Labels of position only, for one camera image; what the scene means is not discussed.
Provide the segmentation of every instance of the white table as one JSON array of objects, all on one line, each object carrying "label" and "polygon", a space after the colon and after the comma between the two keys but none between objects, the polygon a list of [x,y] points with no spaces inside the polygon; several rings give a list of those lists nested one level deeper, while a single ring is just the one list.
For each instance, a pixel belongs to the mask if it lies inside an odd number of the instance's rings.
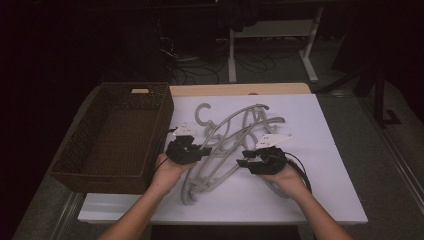
[{"label": "white table", "polygon": [[230,83],[237,82],[236,64],[234,59],[234,39],[247,37],[280,37],[280,36],[305,36],[308,37],[305,47],[299,51],[300,58],[311,82],[318,82],[318,77],[309,60],[309,54],[314,43],[324,8],[316,10],[315,16],[307,20],[282,20],[282,21],[258,21],[251,27],[245,27],[242,32],[234,32],[230,29],[230,52],[228,57],[228,80]]},{"label": "white table", "polygon": [[[366,223],[367,217],[346,172],[319,103],[312,94],[257,96],[175,97],[171,127],[181,123],[195,124],[194,109],[200,103],[212,108],[201,111],[203,120],[219,123],[243,107],[261,103],[270,107],[267,116],[282,116],[279,133],[292,133],[293,139],[277,147],[296,155],[305,165],[314,196],[341,224]],[[195,143],[202,143],[203,131],[198,126]],[[241,159],[241,149],[223,167]],[[181,181],[159,205],[152,224],[207,225],[292,225],[306,222],[291,199],[275,195],[247,169],[238,169],[222,185],[209,193],[197,195],[198,201],[184,205],[180,200]],[[139,196],[87,194],[78,219],[91,223],[116,221]]]}]

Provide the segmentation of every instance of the brown basket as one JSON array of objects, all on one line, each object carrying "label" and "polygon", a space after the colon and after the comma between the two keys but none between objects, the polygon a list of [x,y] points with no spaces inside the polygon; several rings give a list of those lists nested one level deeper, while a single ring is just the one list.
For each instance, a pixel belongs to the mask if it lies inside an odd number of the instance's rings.
[{"label": "brown basket", "polygon": [[75,192],[144,193],[174,111],[168,83],[104,83],[92,94],[51,175]]}]

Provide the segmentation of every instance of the person's wrist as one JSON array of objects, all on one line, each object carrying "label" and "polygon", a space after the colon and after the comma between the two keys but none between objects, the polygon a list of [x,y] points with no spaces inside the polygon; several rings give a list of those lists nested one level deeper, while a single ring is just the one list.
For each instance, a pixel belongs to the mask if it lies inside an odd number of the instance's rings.
[{"label": "person's wrist", "polygon": [[287,195],[289,195],[290,198],[292,198],[296,202],[310,194],[309,190],[304,185],[291,185],[290,187],[287,187],[287,184],[284,182],[276,182],[276,184],[281,189],[281,191],[285,192]]},{"label": "person's wrist", "polygon": [[160,187],[158,185],[152,184],[150,187],[146,190],[145,194],[151,194],[158,198],[165,197],[170,190],[164,189],[163,187]]}]

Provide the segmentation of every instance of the white label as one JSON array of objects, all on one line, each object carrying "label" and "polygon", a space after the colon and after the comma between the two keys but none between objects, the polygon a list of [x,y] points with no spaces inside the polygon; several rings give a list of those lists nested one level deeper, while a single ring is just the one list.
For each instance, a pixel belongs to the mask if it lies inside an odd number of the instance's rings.
[{"label": "white label", "polygon": [[177,127],[173,134],[174,136],[194,136],[197,134],[197,131],[190,126],[187,126],[187,124],[182,124]]},{"label": "white label", "polygon": [[256,149],[273,147],[280,142],[287,141],[293,138],[293,134],[266,134],[256,144]]}]

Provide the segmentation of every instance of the hand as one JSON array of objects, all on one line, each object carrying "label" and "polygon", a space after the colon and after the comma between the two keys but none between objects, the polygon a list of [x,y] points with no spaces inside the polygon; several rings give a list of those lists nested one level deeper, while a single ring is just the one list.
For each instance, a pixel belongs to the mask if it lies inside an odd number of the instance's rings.
[{"label": "hand", "polygon": [[177,184],[181,175],[188,169],[196,166],[196,163],[180,165],[174,163],[165,153],[161,153],[156,160],[155,166],[158,169],[153,175],[149,189],[159,191],[162,195],[166,195],[171,191],[175,184]]},{"label": "hand", "polygon": [[298,198],[305,193],[305,191],[309,192],[302,180],[302,177],[300,177],[296,170],[288,164],[286,164],[283,170],[274,175],[260,176],[267,181],[277,184],[281,191],[289,195],[289,197],[295,201],[297,201]]}]

